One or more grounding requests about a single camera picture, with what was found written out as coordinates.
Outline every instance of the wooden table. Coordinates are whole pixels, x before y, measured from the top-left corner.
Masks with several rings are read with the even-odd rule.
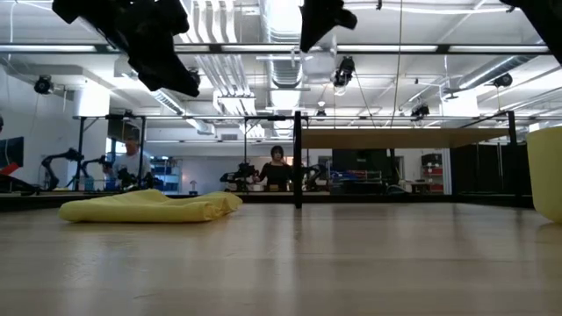
[[[196,225],[0,213],[0,309],[41,315],[553,315],[562,227],[476,205],[244,205]]]

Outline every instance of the black shirt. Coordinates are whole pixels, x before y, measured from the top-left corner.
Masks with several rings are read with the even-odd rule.
[[[284,164],[283,166],[272,165],[271,162],[263,165],[262,173],[260,173],[260,181],[267,177],[268,189],[270,185],[277,185],[280,191],[287,190],[287,182],[292,179],[291,166]]]

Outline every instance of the yellow container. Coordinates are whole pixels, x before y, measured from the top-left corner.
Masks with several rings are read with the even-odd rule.
[[[562,127],[528,134],[527,151],[535,209],[562,224]]]

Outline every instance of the dark hair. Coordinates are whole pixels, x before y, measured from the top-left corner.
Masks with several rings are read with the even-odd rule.
[[[271,157],[273,157],[273,155],[274,155],[275,153],[280,153],[282,158],[285,157],[285,153],[283,152],[283,148],[282,148],[281,146],[279,146],[279,145],[274,146],[274,147],[271,149]]]

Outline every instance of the woman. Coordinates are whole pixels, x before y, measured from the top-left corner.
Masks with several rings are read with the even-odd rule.
[[[254,178],[261,182],[267,177],[266,190],[287,191],[287,183],[292,179],[292,168],[283,161],[284,153],[280,146],[271,149],[271,162],[263,165],[262,172]]]

